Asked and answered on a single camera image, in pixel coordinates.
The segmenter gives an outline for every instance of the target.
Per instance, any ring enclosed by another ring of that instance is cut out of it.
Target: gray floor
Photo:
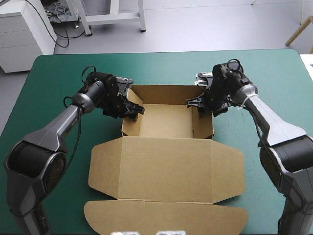
[[[138,8],[137,0],[120,0],[120,11]],[[107,13],[108,1],[88,0],[91,15]],[[93,26],[93,36],[70,40],[68,48],[56,46],[55,54],[167,52],[286,48],[285,42],[299,27],[300,0],[144,0],[147,32],[139,23]],[[313,12],[306,1],[305,17]],[[64,35],[62,27],[55,30]],[[70,36],[83,28],[73,29]],[[313,30],[308,27],[293,43],[301,54],[312,46]],[[58,39],[61,44],[66,40]],[[27,73],[5,74],[0,70],[0,133],[7,122]]]

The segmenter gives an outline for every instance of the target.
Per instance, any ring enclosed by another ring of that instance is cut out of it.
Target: box lid
[[[93,148],[89,186],[117,199],[216,203],[245,190],[244,156],[213,140],[121,137]]]
[[[85,218],[99,234],[139,232],[156,235],[162,231],[185,231],[187,235],[238,235],[248,213],[242,208],[196,203],[142,201],[89,201]]]

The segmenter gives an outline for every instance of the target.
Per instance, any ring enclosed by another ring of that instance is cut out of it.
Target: wooden chair leg
[[[286,42],[286,46],[290,46],[290,44],[303,32],[303,30],[309,26],[310,23],[313,23],[313,16],[309,16],[303,22],[303,24],[295,31],[295,33],[288,39]]]

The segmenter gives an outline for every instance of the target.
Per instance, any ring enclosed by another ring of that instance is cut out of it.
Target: unfolded cardboard box
[[[212,115],[186,101],[196,86],[137,85],[128,99],[145,107],[124,119],[123,137],[92,150],[89,186],[117,200],[89,201],[84,213],[99,234],[185,231],[238,235],[248,214],[214,205],[245,190],[244,156],[213,141]]]

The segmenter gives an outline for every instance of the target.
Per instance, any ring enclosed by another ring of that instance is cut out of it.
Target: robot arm
[[[94,108],[101,108],[104,115],[114,118],[136,120],[138,113],[144,114],[143,107],[125,96],[132,79],[100,73],[93,68],[94,71],[83,81],[84,86],[69,97],[73,103],[46,127],[26,135],[4,162],[8,174],[7,203],[23,235],[51,234],[41,202],[61,180],[72,160],[74,152],[66,164],[65,138],[76,122],[80,134],[81,116]]]
[[[214,66],[213,76],[199,73],[195,84],[204,93],[188,100],[188,106],[196,106],[199,112],[208,110],[216,117],[230,106],[242,106],[251,113],[260,138],[262,166],[286,197],[278,233],[307,235],[313,221],[313,139],[259,98],[238,60]]]

